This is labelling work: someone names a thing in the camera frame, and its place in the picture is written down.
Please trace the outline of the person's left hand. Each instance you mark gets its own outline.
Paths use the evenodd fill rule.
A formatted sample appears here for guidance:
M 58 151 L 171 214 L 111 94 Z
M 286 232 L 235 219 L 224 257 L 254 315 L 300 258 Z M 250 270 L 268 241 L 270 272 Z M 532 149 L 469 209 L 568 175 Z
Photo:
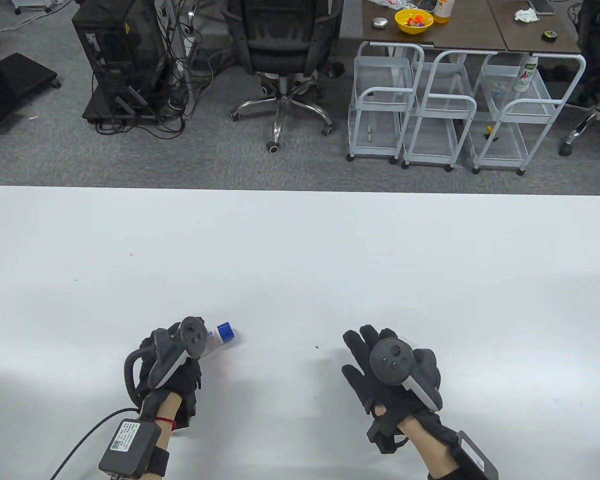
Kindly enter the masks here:
M 140 348 L 150 348 L 150 351 L 143 354 L 142 364 L 138 373 L 138 385 L 135 389 L 135 403 L 143 406 L 146 397 L 149 397 L 149 407 L 143 407 L 140 414 L 142 421 L 155 421 L 158 418 L 159 407 L 165 402 L 170 393 L 181 397 L 181 404 L 174 414 L 175 430 L 184 429 L 190 426 L 190 420 L 197 413 L 196 391 L 202 387 L 202 372 L 199 361 L 193 358 L 187 358 L 184 363 L 174 371 L 171 377 L 157 390 L 149 388 L 148 379 L 151 369 L 156 363 L 156 347 L 154 341 L 154 331 L 149 337 L 140 343 Z

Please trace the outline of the person's right hand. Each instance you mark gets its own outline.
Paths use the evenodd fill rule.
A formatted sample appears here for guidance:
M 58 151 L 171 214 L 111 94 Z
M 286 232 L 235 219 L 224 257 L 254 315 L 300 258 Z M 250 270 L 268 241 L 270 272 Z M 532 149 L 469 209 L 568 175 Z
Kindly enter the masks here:
M 368 324 L 343 334 L 357 365 L 341 372 L 367 415 L 397 426 L 406 418 L 436 417 L 441 375 L 430 349 L 412 349 L 394 330 Z

